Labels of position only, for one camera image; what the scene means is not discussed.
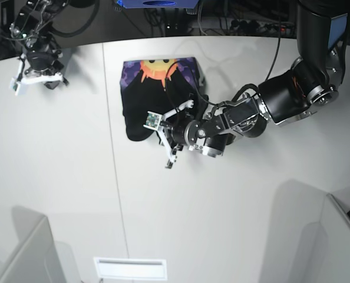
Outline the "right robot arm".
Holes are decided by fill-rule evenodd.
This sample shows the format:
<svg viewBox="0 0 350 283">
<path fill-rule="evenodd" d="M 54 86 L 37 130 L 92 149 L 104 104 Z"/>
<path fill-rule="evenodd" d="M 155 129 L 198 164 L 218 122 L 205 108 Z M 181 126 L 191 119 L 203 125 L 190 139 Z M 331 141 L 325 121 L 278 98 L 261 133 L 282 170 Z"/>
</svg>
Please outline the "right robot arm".
<svg viewBox="0 0 350 283">
<path fill-rule="evenodd" d="M 93 7 L 85 24 L 73 32 L 61 32 L 52 26 L 53 20 L 68 6 L 84 9 Z M 93 22 L 100 8 L 100 1 L 27 1 L 15 21 L 11 24 L 10 41 L 22 46 L 18 57 L 18 72 L 11 81 L 15 94 L 23 92 L 29 85 L 43 84 L 53 90 L 60 84 L 68 85 L 60 61 L 62 48 L 55 36 L 71 38 L 83 33 Z"/>
</svg>

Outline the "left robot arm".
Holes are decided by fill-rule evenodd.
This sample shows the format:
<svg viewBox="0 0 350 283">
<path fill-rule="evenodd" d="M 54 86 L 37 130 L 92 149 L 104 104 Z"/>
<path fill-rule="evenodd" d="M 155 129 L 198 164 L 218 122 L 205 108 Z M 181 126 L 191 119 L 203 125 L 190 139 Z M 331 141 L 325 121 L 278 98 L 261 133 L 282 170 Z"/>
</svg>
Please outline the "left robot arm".
<svg viewBox="0 0 350 283">
<path fill-rule="evenodd" d="M 169 112 L 149 113 L 166 149 L 167 167 L 184 147 L 221 156 L 235 140 L 260 136 L 269 121 L 292 123 L 333 102 L 345 76 L 348 22 L 345 1 L 299 1 L 299 57 L 285 73 L 259 85 L 246 84 L 232 99 L 219 103 L 195 88 Z"/>
</svg>

